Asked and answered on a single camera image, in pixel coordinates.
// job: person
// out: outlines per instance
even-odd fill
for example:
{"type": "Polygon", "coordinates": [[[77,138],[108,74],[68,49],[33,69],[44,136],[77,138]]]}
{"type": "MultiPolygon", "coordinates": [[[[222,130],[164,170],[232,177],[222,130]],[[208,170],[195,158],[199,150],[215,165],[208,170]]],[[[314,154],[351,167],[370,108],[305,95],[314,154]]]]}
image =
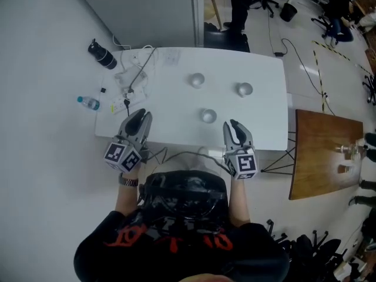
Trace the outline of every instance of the person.
{"type": "Polygon", "coordinates": [[[241,33],[245,29],[248,10],[253,0],[231,0],[231,22],[225,22],[223,26],[229,31],[241,33]]]}
{"type": "MultiPolygon", "coordinates": [[[[376,191],[376,182],[370,182],[362,180],[359,183],[359,187],[362,189],[368,189],[376,191]]],[[[376,208],[376,196],[367,197],[367,196],[354,196],[350,199],[348,205],[352,206],[354,204],[364,204],[368,207],[376,208]]]]}
{"type": "Polygon", "coordinates": [[[364,138],[361,138],[355,143],[357,146],[361,146],[365,150],[365,156],[368,157],[372,162],[376,163],[376,149],[369,149],[368,145],[376,147],[376,134],[366,133],[364,138]]]}
{"type": "Polygon", "coordinates": [[[357,21],[359,19],[354,18],[354,21],[351,21],[351,16],[355,14],[351,0],[329,0],[324,8],[325,15],[332,25],[325,37],[325,44],[335,48],[337,42],[353,41],[354,37],[350,31],[350,26],[355,23],[355,19],[357,21]]]}
{"type": "Polygon", "coordinates": [[[176,159],[140,185],[142,206],[139,167],[119,176],[115,210],[77,248],[80,281],[283,281],[288,256],[250,222],[244,180],[231,181],[228,202],[201,157],[176,159]]]}

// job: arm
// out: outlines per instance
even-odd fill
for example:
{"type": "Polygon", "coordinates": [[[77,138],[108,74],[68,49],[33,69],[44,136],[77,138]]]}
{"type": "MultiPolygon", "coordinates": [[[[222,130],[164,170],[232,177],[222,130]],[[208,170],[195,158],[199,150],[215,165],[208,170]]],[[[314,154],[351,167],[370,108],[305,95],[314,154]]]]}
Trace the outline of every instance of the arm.
{"type": "Polygon", "coordinates": [[[341,20],[343,25],[345,25],[346,27],[350,27],[350,22],[348,22],[344,17],[341,17],[341,20]]]}
{"type": "MultiPolygon", "coordinates": [[[[139,177],[140,166],[134,168],[132,172],[125,174],[125,179],[135,180],[139,177]]],[[[115,211],[121,212],[124,216],[130,215],[137,209],[137,187],[119,185],[115,211]]]]}
{"type": "Polygon", "coordinates": [[[229,217],[230,222],[236,227],[250,223],[244,180],[231,178],[229,217]]]}

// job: black shirt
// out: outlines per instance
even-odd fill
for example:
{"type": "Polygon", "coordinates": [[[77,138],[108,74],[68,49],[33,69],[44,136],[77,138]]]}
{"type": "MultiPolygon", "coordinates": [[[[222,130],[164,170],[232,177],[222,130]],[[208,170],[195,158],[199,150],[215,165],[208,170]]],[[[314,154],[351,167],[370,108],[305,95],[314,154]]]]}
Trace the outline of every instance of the black shirt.
{"type": "Polygon", "coordinates": [[[78,247],[81,281],[179,281],[202,273],[234,281],[283,281],[288,257],[260,224],[218,227],[171,216],[147,221],[112,211],[78,247]]]}
{"type": "Polygon", "coordinates": [[[349,15],[348,3],[351,0],[329,0],[325,6],[325,14],[329,18],[340,19],[349,15]]]}

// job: trash bin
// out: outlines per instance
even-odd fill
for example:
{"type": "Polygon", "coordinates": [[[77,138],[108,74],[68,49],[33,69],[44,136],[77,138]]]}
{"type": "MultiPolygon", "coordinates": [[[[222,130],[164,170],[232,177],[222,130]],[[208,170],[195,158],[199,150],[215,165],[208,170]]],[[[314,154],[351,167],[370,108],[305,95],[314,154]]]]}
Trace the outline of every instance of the trash bin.
{"type": "Polygon", "coordinates": [[[282,20],[290,22],[297,12],[298,10],[296,10],[295,7],[293,7],[291,4],[285,3],[281,11],[280,17],[282,20]]]}

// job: metal bowl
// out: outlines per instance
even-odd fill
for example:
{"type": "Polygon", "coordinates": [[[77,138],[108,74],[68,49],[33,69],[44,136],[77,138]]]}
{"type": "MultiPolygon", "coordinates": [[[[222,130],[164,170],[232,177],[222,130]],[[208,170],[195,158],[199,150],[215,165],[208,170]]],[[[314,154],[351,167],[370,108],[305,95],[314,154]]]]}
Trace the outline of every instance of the metal bowl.
{"type": "Polygon", "coordinates": [[[205,109],[204,111],[202,111],[201,118],[203,122],[213,123],[217,120],[217,113],[214,110],[205,109]]]}
{"type": "Polygon", "coordinates": [[[239,84],[239,86],[237,88],[237,92],[240,95],[240,97],[246,97],[246,96],[252,94],[253,88],[249,83],[243,82],[243,83],[239,84]]]}
{"type": "Polygon", "coordinates": [[[190,77],[190,84],[196,89],[200,89],[203,86],[204,82],[205,76],[201,73],[192,74],[190,77]]]}

